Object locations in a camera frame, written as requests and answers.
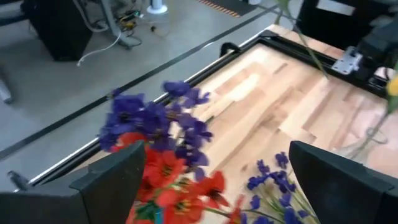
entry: metal bracket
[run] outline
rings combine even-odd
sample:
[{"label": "metal bracket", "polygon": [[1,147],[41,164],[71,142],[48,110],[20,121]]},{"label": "metal bracket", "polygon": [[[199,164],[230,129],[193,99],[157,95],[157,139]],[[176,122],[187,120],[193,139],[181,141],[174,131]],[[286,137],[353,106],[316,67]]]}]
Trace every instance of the metal bracket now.
[{"label": "metal bracket", "polygon": [[220,50],[220,57],[226,55],[230,50],[235,51],[237,53],[242,51],[241,48],[234,43],[231,42],[223,43]]},{"label": "metal bracket", "polygon": [[356,51],[355,47],[349,46],[344,52],[343,57],[337,60],[331,68],[341,74],[349,75],[351,72],[359,70],[359,63],[362,57],[363,56]]}]

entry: flower bouquet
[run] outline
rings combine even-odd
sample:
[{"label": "flower bouquet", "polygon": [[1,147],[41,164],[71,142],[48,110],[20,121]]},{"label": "flower bouquet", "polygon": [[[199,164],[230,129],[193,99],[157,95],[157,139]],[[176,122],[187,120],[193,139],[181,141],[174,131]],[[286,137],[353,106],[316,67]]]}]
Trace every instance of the flower bouquet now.
[{"label": "flower bouquet", "polygon": [[209,93],[184,82],[166,82],[171,102],[144,102],[144,95],[110,94],[111,112],[101,128],[101,147],[118,152],[136,141],[146,144],[146,164],[136,201],[126,223],[198,223],[204,212],[226,218],[226,223],[319,223],[303,193],[288,178],[288,158],[275,156],[280,170],[271,172],[257,162],[259,176],[247,182],[251,208],[242,209],[243,195],[233,206],[223,197],[222,171],[206,174],[209,160],[201,151],[213,134],[207,123],[192,114],[209,102]]}]

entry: black speaker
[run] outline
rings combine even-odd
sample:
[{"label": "black speaker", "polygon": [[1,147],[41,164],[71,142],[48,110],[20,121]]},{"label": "black speaker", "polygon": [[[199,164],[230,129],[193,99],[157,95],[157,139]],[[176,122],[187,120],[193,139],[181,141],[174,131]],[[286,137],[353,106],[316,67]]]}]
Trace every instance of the black speaker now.
[{"label": "black speaker", "polygon": [[93,33],[73,0],[25,0],[21,9],[54,60],[81,58]]}]

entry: glass vase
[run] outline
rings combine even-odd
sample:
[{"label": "glass vase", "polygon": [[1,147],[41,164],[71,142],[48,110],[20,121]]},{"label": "glass vase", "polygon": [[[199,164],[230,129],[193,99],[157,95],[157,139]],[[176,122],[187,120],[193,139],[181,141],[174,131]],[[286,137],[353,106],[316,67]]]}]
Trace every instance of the glass vase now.
[{"label": "glass vase", "polygon": [[388,138],[381,131],[374,133],[374,128],[368,128],[365,136],[349,146],[337,149],[335,153],[352,161],[367,166],[370,153],[380,145],[388,143]]}]

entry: red flower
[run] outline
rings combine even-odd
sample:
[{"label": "red flower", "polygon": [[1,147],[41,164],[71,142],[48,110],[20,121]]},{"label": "red flower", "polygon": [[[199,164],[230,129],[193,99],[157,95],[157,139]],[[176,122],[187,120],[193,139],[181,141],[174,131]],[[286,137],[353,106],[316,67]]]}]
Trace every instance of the red flower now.
[{"label": "red flower", "polygon": [[149,183],[148,177],[143,177],[137,191],[136,200],[139,202],[147,202],[155,195],[155,188]]},{"label": "red flower", "polygon": [[225,224],[241,224],[241,206],[243,203],[243,195],[238,197],[238,200],[235,203],[235,208],[232,213],[229,215],[229,220]]},{"label": "red flower", "polygon": [[111,152],[119,152],[121,149],[124,149],[139,140],[146,141],[147,139],[141,133],[124,133],[120,135],[118,143],[111,147]]},{"label": "red flower", "polygon": [[164,208],[165,224],[189,224],[200,220],[204,206],[197,195],[178,192],[174,189],[163,191],[156,204]]},{"label": "red flower", "polygon": [[173,151],[160,153],[156,162],[146,167],[146,175],[154,187],[164,187],[175,181],[182,173],[185,160],[177,159]]},{"label": "red flower", "polygon": [[220,205],[229,206],[229,203],[221,195],[225,190],[225,179],[222,172],[217,171],[211,178],[205,177],[197,184],[197,190],[200,195],[206,195],[208,201],[207,207],[220,209]]},{"label": "red flower", "polygon": [[157,151],[151,149],[148,145],[145,146],[145,169],[144,169],[144,177],[148,177],[149,176],[149,171],[150,168],[148,168],[149,166],[154,166],[160,156],[160,153],[158,153]]},{"label": "red flower", "polygon": [[136,210],[134,206],[131,207],[129,216],[127,217],[126,224],[154,224],[151,220],[135,220]]}]

